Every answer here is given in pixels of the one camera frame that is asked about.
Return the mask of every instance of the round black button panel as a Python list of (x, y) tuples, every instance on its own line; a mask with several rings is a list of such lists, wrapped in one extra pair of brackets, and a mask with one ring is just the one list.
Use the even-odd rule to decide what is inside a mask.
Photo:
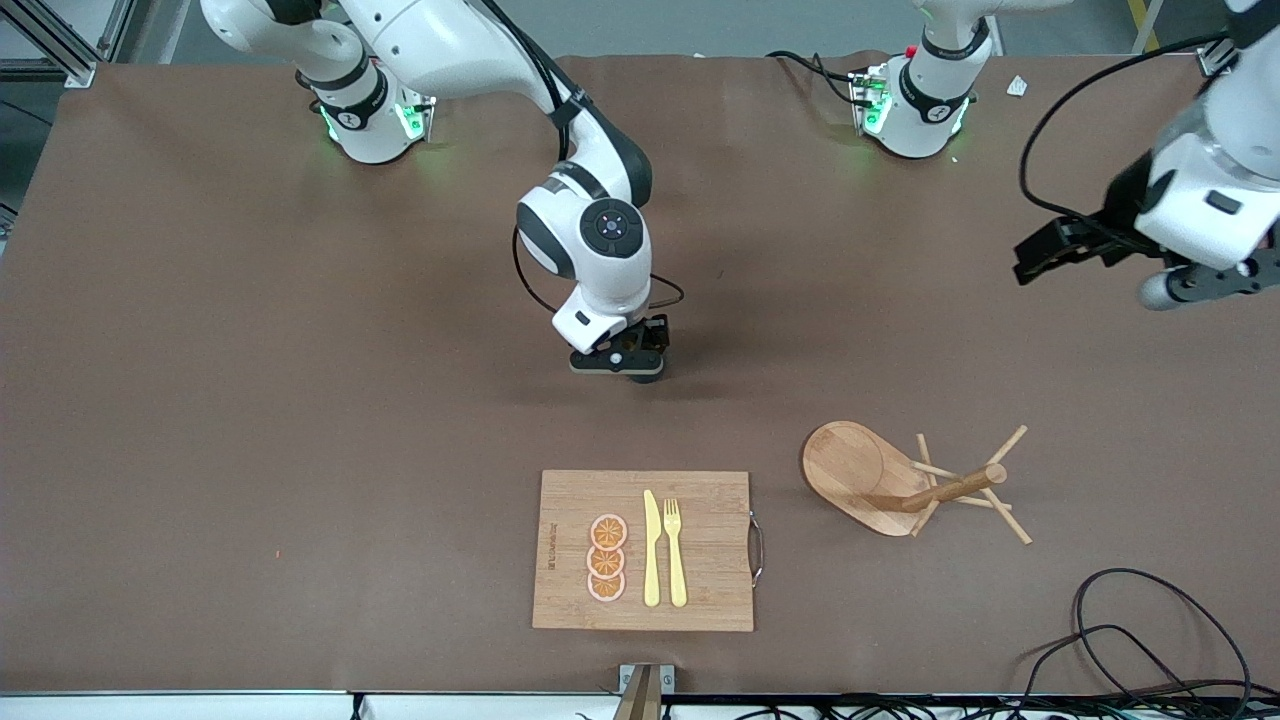
[(630, 258), (644, 243), (640, 213), (623, 200), (605, 197), (591, 202), (582, 211), (579, 227), (591, 250), (607, 258)]

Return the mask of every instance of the small white sticker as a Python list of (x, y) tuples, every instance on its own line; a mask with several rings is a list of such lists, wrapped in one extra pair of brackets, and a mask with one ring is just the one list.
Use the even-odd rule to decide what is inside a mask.
[(1014, 76), (1014, 82), (1009, 83), (1009, 90), (1005, 92), (1012, 95), (1014, 97), (1027, 95), (1027, 81), (1023, 79), (1023, 76)]

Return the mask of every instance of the cutting board handle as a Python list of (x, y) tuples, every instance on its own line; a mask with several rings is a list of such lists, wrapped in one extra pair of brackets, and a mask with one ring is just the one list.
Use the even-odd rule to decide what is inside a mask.
[[(755, 519), (755, 510), (748, 510), (746, 516), (751, 520), (748, 533), (755, 532), (755, 570), (751, 571), (751, 588), (754, 589), (755, 584), (760, 582), (760, 573), (764, 571), (764, 530), (760, 528), (760, 521)], [(746, 546), (751, 547), (750, 534), (748, 534)]]

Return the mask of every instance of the fork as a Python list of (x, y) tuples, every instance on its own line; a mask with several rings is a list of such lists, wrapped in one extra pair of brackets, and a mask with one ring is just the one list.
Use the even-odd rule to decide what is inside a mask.
[(671, 541), (671, 603), (684, 607), (689, 602), (689, 592), (685, 588), (685, 564), (680, 560), (680, 501), (668, 498), (662, 501), (662, 528), (667, 530)]

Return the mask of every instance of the wooden tree stand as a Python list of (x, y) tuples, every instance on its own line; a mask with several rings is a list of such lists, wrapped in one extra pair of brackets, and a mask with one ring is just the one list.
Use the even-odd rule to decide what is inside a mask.
[[(996, 497), (992, 486), (1007, 479), (1005, 455), (1018, 445), (1027, 425), (1000, 446), (982, 468), (960, 475), (934, 468), (924, 436), (915, 439), (920, 460), (913, 461), (872, 430), (847, 420), (827, 423), (804, 446), (804, 475), (818, 495), (850, 518), (886, 536), (918, 536), (943, 502), (993, 509), (1023, 544), (1032, 538), (1018, 524), (1012, 506)], [(952, 480), (938, 483), (938, 478)], [(968, 497), (982, 493), (982, 498)]]

